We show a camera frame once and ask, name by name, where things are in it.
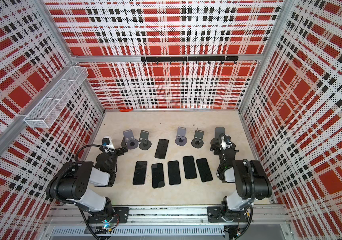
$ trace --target wire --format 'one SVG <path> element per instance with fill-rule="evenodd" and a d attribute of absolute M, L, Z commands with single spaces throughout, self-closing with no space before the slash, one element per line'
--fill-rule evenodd
<path fill-rule="evenodd" d="M 90 224 L 87 222 L 86 216 L 84 215 L 84 212 L 82 211 L 81 208 L 79 208 L 79 211 L 81 212 L 82 218 L 84 223 L 86 223 L 87 229 L 90 231 L 91 235 L 96 238 L 97 240 L 102 240 L 102 239 L 109 239 L 111 236 L 106 236 L 106 237 L 98 237 L 98 235 L 95 234 L 95 232 L 91 229 Z"/>
<path fill-rule="evenodd" d="M 113 227 L 111 228 L 111 231 L 112 231 L 113 229 L 115 229 L 115 228 L 119 225 L 119 222 L 120 222 L 120 216 L 119 216 L 118 214 L 114 214 L 114 216 L 117 216 L 117 217 L 118 217 L 118 220 L 116 221 L 116 225 L 113 226 Z"/>
<path fill-rule="evenodd" d="M 252 215 L 253 215 L 253 213 L 254 213 L 254 210 L 253 210 L 253 208 L 252 208 L 252 205 L 250 205 L 250 217 L 248 218 L 248 222 L 247 222 L 247 225 L 245 226 L 245 228 L 239 228 L 239 226 L 240 226 L 240 223 L 239 223 L 239 222 L 238 222 L 238 229 L 237 229 L 236 232 L 233 231 L 233 229 L 235 228 L 235 227 L 233 227 L 233 226 L 226 226 L 226 227 L 224 228 L 224 231 L 225 231 L 225 232 L 227 232 L 227 233 L 230 233 L 230 232 L 231 232 L 232 235 L 236 235 L 235 238 L 229 239 L 229 240 L 236 240 L 236 239 L 240 238 L 241 236 L 243 236 L 243 234 L 244 234 L 244 233 L 247 231 L 247 229 L 250 227 L 250 224 L 251 224 L 251 222 L 252 222 Z"/>
<path fill-rule="evenodd" d="M 252 173 L 252 167 L 250 162 L 247 159 L 243 159 L 243 162 L 246 163 L 248 167 L 248 174 L 250 175 L 250 182 L 251 182 L 251 199 L 248 201 L 249 204 L 253 203 L 255 200 L 255 184 L 254 184 L 254 174 Z"/>
<path fill-rule="evenodd" d="M 224 153 L 224 149 L 223 149 L 223 146 L 222 146 L 222 136 L 224 138 L 224 133 L 219 134 L 219 148 L 220 148 L 220 150 L 223 153 L 223 157 L 224 157 L 223 159 L 225 159 L 226 158 L 226 154 Z"/>
<path fill-rule="evenodd" d="M 102 145 L 97 145 L 97 144 L 88 144 L 88 145 L 85 145 L 85 146 L 79 148 L 79 150 L 76 152 L 76 154 L 75 154 L 75 161 L 79 161 L 79 159 L 78 159 L 79 153 L 80 153 L 83 149 L 85 149 L 85 148 L 87 148 L 87 147 L 102 147 L 102 148 L 105 148 L 104 146 L 102 146 Z"/>
<path fill-rule="evenodd" d="M 250 205 L 250 217 L 248 218 L 248 222 L 247 222 L 247 225 L 245 226 L 244 230 L 234 239 L 238 239 L 240 238 L 241 236 L 243 236 L 243 234 L 247 231 L 247 229 L 250 227 L 250 224 L 252 222 L 252 215 L 254 213 L 254 210 L 252 208 L 252 205 Z"/>

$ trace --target mounting plate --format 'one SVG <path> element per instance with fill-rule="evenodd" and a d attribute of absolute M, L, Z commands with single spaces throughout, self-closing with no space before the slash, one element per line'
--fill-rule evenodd
<path fill-rule="evenodd" d="M 185 127 L 178 127 L 178 131 L 176 132 L 175 143 L 179 146 L 184 146 L 187 143 L 186 138 L 187 129 Z"/>
<path fill-rule="evenodd" d="M 139 136 L 139 148 L 142 150 L 149 150 L 151 147 L 151 142 L 148 140 L 148 132 L 147 131 L 140 131 L 140 136 Z"/>
<path fill-rule="evenodd" d="M 191 142 L 193 147 L 201 148 L 203 146 L 204 144 L 203 135 L 204 135 L 204 132 L 202 130 L 198 130 L 198 129 L 195 130 L 194 139 Z"/>
<path fill-rule="evenodd" d="M 132 133 L 131 129 L 124 131 L 123 136 L 126 140 L 128 149 L 135 149 L 139 146 L 139 142 L 134 138 L 134 133 Z"/>
<path fill-rule="evenodd" d="M 234 212 L 237 217 L 233 221 L 225 221 L 222 218 L 220 207 L 207 207 L 208 222 L 248 222 L 246 211 Z"/>
<path fill-rule="evenodd" d="M 128 218 L 128 211 L 129 207 L 113 207 L 114 213 L 119 215 L 119 223 L 127 223 L 127 218 Z M 103 220 L 107 219 L 105 214 L 102 213 L 90 213 L 88 215 L 87 222 L 88 223 L 104 223 Z M 110 223 L 116 223 L 117 218 L 114 217 L 111 219 Z"/>

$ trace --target metal profile bar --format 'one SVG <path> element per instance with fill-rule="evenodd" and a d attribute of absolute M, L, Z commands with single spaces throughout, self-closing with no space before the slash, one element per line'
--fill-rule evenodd
<path fill-rule="evenodd" d="M 135 206 L 130 208 L 128 221 L 122 225 L 134 226 L 183 226 L 191 224 L 230 225 L 234 223 L 208 223 L 207 206 L 212 205 L 162 205 Z M 283 204 L 255 204 L 253 224 L 286 224 L 290 216 Z M 46 226 L 82 226 L 82 217 L 76 206 L 54 206 L 45 219 Z"/>
<path fill-rule="evenodd" d="M 95 104 L 96 108 L 98 109 L 98 111 L 103 114 L 105 109 L 104 109 L 103 105 L 101 104 L 99 98 L 97 97 L 97 94 L 92 89 L 92 87 L 91 87 L 90 83 L 88 82 L 87 78 L 86 78 L 86 80 L 83 81 L 82 86 L 84 87 L 84 89 L 86 90 L 88 95 L 90 96 L 91 100 L 94 102 L 94 104 Z"/>
<path fill-rule="evenodd" d="M 59 79 L 66 73 L 67 67 L 60 71 L 60 73 L 50 81 L 47 86 L 38 94 L 38 96 L 28 105 L 28 107 L 15 118 L 15 120 L 0 134 L 0 156 L 3 152 L 10 146 L 10 144 L 15 140 L 15 138 L 22 132 L 27 123 L 25 123 L 24 118 L 27 113 L 29 113 L 36 104 L 40 102 L 42 98 L 49 92 L 49 90 L 59 81 Z"/>
<path fill-rule="evenodd" d="M 239 118 L 241 119 L 241 123 L 242 123 L 243 129 L 244 129 L 244 132 L 245 132 L 245 136 L 247 137 L 248 144 L 250 145 L 252 155 L 254 156 L 255 160 L 260 161 L 260 157 L 259 157 L 258 151 L 256 150 L 255 143 L 252 140 L 250 130 L 248 129 L 247 125 L 245 124 L 245 121 L 244 121 L 244 118 L 243 118 L 243 115 L 241 112 L 239 112 Z M 274 203 L 278 202 L 278 200 L 276 199 L 276 196 L 274 194 L 271 195 L 271 198 L 272 198 L 272 201 Z"/>
<path fill-rule="evenodd" d="M 101 123 L 103 122 L 103 119 L 104 119 L 105 116 L 106 116 L 106 113 L 102 113 L 102 116 L 98 120 L 97 126 L 95 127 L 94 132 L 92 132 L 90 140 L 88 141 L 87 144 L 93 144 L 94 143 L 95 138 L 96 138 L 96 136 L 97 136 L 97 134 L 99 132 L 99 128 L 101 126 Z M 90 148 L 89 147 L 84 149 L 82 157 L 81 157 L 81 161 L 86 161 L 86 158 L 87 158 L 87 155 L 88 155 L 89 152 L 90 152 Z"/>
<path fill-rule="evenodd" d="M 63 54 L 66 56 L 67 60 L 70 63 L 73 63 L 73 59 L 70 54 L 70 48 L 68 47 L 66 41 L 62 37 L 62 34 L 59 32 L 59 28 L 56 26 L 53 18 L 47 7 L 45 6 L 43 0 L 33 0 L 34 5 L 37 7 L 39 15 L 43 18 L 44 22 L 47 24 L 48 29 L 54 36 L 55 41 L 59 45 Z"/>
<path fill-rule="evenodd" d="M 288 14 L 291 11 L 291 7 L 296 5 L 295 2 L 296 1 L 284 1 L 283 2 L 282 6 L 281 6 L 281 11 L 280 11 L 280 13 L 276 19 L 274 27 L 272 28 L 269 40 L 267 41 L 267 43 L 264 47 L 263 55 L 265 57 L 260 61 L 260 63 L 256 67 L 255 72 L 254 72 L 254 74 L 250 80 L 249 86 L 247 87 L 247 89 L 244 93 L 243 99 L 242 99 L 241 104 L 239 106 L 240 112 L 242 112 L 244 110 L 246 104 L 248 103 L 248 101 L 251 97 L 251 94 L 253 92 L 255 85 L 258 83 L 259 79 L 263 76 L 264 69 L 269 64 L 268 58 L 272 54 L 274 47 L 275 47 L 275 43 L 278 40 L 280 30 L 283 29 L 283 26 L 284 26 L 286 20 L 288 19 Z"/>
<path fill-rule="evenodd" d="M 105 109 L 106 112 L 120 112 L 120 109 Z M 237 109 L 214 108 L 134 108 L 132 112 L 225 112 L 237 111 Z"/>
<path fill-rule="evenodd" d="M 223 57 L 238 56 L 238 61 L 260 61 L 264 54 L 238 54 L 238 55 L 125 55 L 125 56 L 73 56 L 74 63 L 107 63 L 107 62 L 142 62 L 142 57 Z"/>

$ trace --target red plaid pattern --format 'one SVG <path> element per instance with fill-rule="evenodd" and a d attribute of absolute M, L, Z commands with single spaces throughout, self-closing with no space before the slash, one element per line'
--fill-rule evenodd
<path fill-rule="evenodd" d="M 237 64 L 87 63 L 88 81 L 106 109 L 237 109 L 256 61 Z"/>
<path fill-rule="evenodd" d="M 34 240 L 54 204 L 44 192 L 88 143 L 100 113 L 80 87 L 50 129 L 25 128 L 0 157 L 0 239 Z"/>
<path fill-rule="evenodd" d="M 0 133 L 66 64 L 32 4 L 0 1 Z"/>
<path fill-rule="evenodd" d="M 342 238 L 342 2 L 300 1 L 245 108 L 302 239 Z"/>
<path fill-rule="evenodd" d="M 85 2 L 45 0 L 72 53 L 262 53 L 282 0 Z"/>

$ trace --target black cable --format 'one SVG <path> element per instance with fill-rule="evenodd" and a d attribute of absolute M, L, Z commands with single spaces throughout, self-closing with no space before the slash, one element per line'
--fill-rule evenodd
<path fill-rule="evenodd" d="M 79 150 L 76 152 L 76 154 L 75 154 L 75 161 L 79 161 L 79 160 L 78 160 L 78 155 L 79 155 L 79 153 L 80 153 L 83 149 L 85 149 L 85 148 L 87 148 L 87 147 L 102 147 L 102 148 L 105 148 L 104 146 L 102 146 L 102 145 L 97 145 L 97 144 L 88 144 L 88 145 L 85 145 L 85 146 L 79 148 Z"/>
<path fill-rule="evenodd" d="M 87 148 L 87 147 L 103 147 L 104 148 L 104 146 L 97 145 L 97 144 L 89 144 L 89 145 L 85 145 L 85 146 L 81 147 L 77 151 L 77 153 L 75 154 L 75 162 L 73 164 L 71 164 L 70 166 L 68 166 L 66 169 L 64 169 L 61 172 L 61 174 L 59 174 L 57 179 L 53 182 L 53 197 L 61 203 L 64 203 L 64 204 L 74 204 L 75 203 L 75 201 L 63 199 L 59 196 L 59 194 L 58 194 L 59 183 L 60 183 L 60 180 L 68 173 L 68 171 L 70 171 L 71 169 L 73 169 L 73 167 L 75 167 L 79 164 L 79 159 L 78 159 L 79 152 L 81 150 Z"/>
<path fill-rule="evenodd" d="M 254 184 L 254 174 L 252 172 L 252 167 L 250 162 L 247 159 L 243 159 L 243 162 L 246 163 L 248 167 L 248 174 L 250 175 L 250 181 L 251 181 L 251 199 L 248 202 L 249 204 L 253 203 L 255 200 L 255 184 Z"/>
<path fill-rule="evenodd" d="M 98 237 L 98 235 L 96 235 L 95 232 L 91 229 L 90 224 L 87 222 L 86 216 L 84 215 L 84 212 L 82 211 L 81 208 L 79 208 L 79 211 L 81 212 L 81 215 L 82 215 L 84 223 L 86 223 L 87 229 L 90 231 L 91 235 L 94 238 L 96 238 L 97 240 L 101 240 L 101 239 L 107 240 L 107 239 L 109 239 L 111 237 L 111 236 L 106 236 L 106 237 L 103 236 L 102 238 Z"/>
<path fill-rule="evenodd" d="M 222 136 L 223 136 L 223 140 L 224 140 L 224 133 L 219 134 L 219 148 L 223 153 L 223 160 L 226 158 L 226 154 L 224 153 L 224 149 L 222 146 Z"/>
<path fill-rule="evenodd" d="M 216 170 L 216 176 L 219 177 L 218 175 L 219 174 L 219 171 L 220 171 L 220 168 L 222 167 L 222 165 L 224 164 L 224 160 L 221 161 L 221 159 L 219 159 L 220 163 L 219 163 L 219 166 L 218 166 L 218 169 Z"/>
<path fill-rule="evenodd" d="M 252 215 L 254 213 L 254 210 L 252 208 L 252 205 L 250 205 L 250 217 L 248 218 L 248 222 L 247 225 L 245 226 L 244 230 L 239 234 L 239 236 L 237 236 L 234 240 L 240 238 L 241 236 L 243 236 L 243 234 L 247 231 L 247 229 L 250 227 L 250 224 L 252 222 Z"/>
<path fill-rule="evenodd" d="M 71 170 L 74 166 L 77 166 L 78 164 L 79 164 L 79 162 L 74 162 L 73 164 L 68 166 L 63 172 L 61 172 L 61 174 L 59 174 L 57 179 L 53 182 L 53 197 L 54 197 L 54 199 L 60 201 L 61 203 L 64 203 L 64 204 L 74 204 L 75 203 L 74 201 L 69 201 L 67 199 L 61 198 L 58 194 L 58 188 L 59 188 L 59 182 L 63 178 L 63 176 L 66 175 L 69 170 Z"/>

